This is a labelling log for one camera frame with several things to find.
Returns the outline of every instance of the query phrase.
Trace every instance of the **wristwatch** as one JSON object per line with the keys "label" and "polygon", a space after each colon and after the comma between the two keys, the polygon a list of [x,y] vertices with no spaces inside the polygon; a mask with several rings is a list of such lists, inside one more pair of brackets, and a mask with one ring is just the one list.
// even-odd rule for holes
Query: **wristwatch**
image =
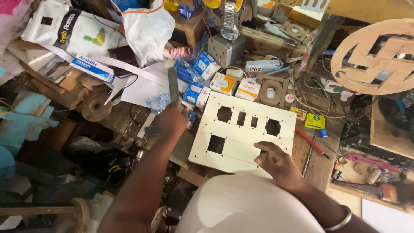
{"label": "wristwatch", "polygon": [[240,34],[237,28],[238,12],[235,11],[235,0],[227,0],[224,6],[224,23],[221,35],[230,41],[235,41]]}

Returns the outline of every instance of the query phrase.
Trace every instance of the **circular wooden board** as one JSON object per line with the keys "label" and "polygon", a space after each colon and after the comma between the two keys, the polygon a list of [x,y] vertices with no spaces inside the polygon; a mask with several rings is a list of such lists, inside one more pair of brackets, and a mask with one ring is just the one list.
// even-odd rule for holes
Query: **circular wooden board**
{"label": "circular wooden board", "polygon": [[91,122],[97,122],[105,119],[112,110],[112,100],[104,105],[108,97],[108,94],[99,93],[87,100],[82,107],[83,118]]}
{"label": "circular wooden board", "polygon": [[[414,19],[390,19],[366,26],[349,35],[336,49],[331,70],[335,80],[344,87],[369,95],[387,95],[414,88],[414,61],[394,58],[398,53],[414,54]],[[377,54],[370,50],[379,36],[395,34],[380,48]],[[353,48],[348,63],[342,61]],[[375,77],[383,71],[390,75],[380,84],[374,84]]]}

